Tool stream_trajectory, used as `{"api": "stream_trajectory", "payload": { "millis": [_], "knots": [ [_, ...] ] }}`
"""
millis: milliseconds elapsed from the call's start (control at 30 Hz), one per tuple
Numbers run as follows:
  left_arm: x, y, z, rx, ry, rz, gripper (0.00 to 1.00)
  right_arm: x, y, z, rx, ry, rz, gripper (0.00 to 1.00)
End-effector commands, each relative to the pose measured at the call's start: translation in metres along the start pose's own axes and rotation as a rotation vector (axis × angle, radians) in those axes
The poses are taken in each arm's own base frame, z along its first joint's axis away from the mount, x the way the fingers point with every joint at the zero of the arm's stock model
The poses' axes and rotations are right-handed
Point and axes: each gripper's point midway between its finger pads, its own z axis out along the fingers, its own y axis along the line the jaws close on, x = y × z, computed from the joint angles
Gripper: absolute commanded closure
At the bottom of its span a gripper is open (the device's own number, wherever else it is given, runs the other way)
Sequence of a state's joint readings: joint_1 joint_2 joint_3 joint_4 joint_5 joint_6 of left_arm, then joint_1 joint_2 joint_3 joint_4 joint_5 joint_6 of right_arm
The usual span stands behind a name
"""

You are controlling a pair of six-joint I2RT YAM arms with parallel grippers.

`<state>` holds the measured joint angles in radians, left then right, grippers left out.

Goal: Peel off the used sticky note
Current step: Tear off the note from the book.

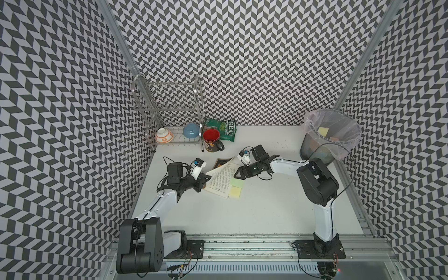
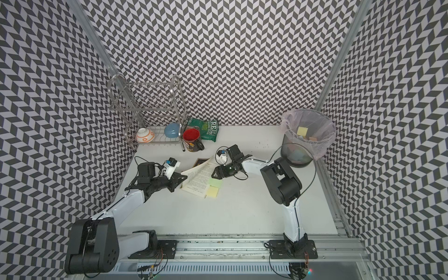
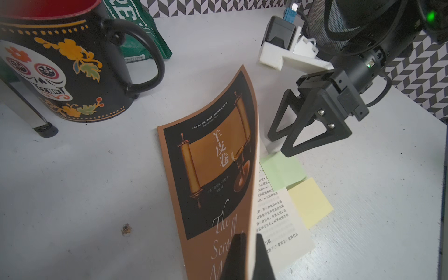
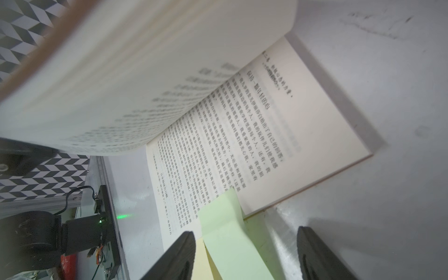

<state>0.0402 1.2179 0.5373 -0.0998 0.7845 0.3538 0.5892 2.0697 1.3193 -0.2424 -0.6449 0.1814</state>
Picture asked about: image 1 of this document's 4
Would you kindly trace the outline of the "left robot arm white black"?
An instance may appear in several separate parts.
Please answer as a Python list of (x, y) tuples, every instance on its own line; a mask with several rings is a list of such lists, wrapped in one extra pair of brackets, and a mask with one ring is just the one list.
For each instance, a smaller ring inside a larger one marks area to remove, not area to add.
[(181, 196), (193, 189), (201, 192), (212, 176), (203, 173), (207, 163), (196, 158), (191, 164), (172, 162), (157, 186), (157, 195), (139, 215), (126, 219), (120, 226), (116, 271), (118, 274), (158, 272), (163, 259), (169, 255), (185, 257), (192, 252), (187, 248), (184, 230), (164, 232), (162, 224)]

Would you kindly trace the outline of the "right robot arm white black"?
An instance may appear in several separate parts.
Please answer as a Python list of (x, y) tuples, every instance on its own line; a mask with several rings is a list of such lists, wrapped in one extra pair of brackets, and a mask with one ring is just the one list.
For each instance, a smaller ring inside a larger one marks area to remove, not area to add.
[(297, 177), (301, 181), (306, 197), (315, 205), (315, 242), (328, 246), (336, 240), (337, 232), (333, 220), (333, 202), (339, 184), (327, 165), (318, 157), (294, 161), (266, 153), (262, 145), (245, 147), (238, 153), (243, 164), (234, 174), (235, 179), (246, 180), (266, 172)]

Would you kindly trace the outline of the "brown black scroll book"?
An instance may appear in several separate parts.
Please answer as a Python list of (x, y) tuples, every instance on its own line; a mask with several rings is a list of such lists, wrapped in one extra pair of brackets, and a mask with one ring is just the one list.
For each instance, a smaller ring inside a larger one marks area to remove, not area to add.
[(220, 167), (207, 172), (206, 174), (212, 176), (212, 179), (206, 183), (204, 190), (222, 198), (230, 198), (231, 180), (241, 166), (241, 163), (232, 158)]

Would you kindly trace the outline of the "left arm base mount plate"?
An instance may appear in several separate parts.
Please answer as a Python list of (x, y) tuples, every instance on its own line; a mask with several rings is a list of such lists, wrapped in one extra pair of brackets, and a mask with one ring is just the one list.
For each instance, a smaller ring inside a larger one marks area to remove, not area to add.
[(181, 245), (177, 250), (168, 252), (164, 250), (164, 259), (181, 259), (190, 258), (190, 253), (194, 259), (203, 259), (205, 249), (205, 240), (193, 239), (181, 241)]

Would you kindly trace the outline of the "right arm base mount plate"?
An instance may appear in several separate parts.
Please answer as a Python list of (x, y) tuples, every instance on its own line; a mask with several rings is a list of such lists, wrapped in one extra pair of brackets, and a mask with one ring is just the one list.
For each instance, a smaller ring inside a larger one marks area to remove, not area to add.
[(300, 259), (346, 259), (345, 250), (339, 239), (329, 242), (319, 240), (295, 240), (292, 247)]

